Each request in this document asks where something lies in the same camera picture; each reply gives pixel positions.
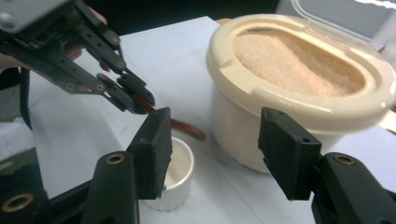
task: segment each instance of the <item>white table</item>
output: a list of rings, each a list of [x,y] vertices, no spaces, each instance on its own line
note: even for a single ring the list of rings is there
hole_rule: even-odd
[[[212,80],[205,53],[218,24],[209,18],[122,37],[128,66],[148,83],[157,108],[201,129],[204,142],[173,131],[195,157],[191,193],[171,212],[143,203],[141,223],[314,223],[311,202],[289,202],[270,175],[258,174],[231,159],[210,133]],[[97,62],[78,59],[93,74]],[[146,116],[120,112],[100,96],[69,95],[32,76],[30,112],[44,186],[52,198],[92,178],[96,161],[124,150]],[[396,191],[396,137],[376,126],[344,137],[332,151],[363,161],[384,188]]]

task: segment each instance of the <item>ceramic cup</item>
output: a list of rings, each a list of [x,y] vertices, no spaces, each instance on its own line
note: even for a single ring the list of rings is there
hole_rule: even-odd
[[[149,207],[169,211],[181,206],[187,199],[191,188],[194,157],[189,146],[178,138],[172,137],[173,153],[166,172],[163,195],[156,200],[146,200]]]

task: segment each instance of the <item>rice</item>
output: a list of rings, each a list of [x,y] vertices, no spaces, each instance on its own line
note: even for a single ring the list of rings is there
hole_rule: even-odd
[[[364,85],[352,65],[282,31],[244,32],[234,40],[233,50],[250,72],[289,91],[334,97]]]

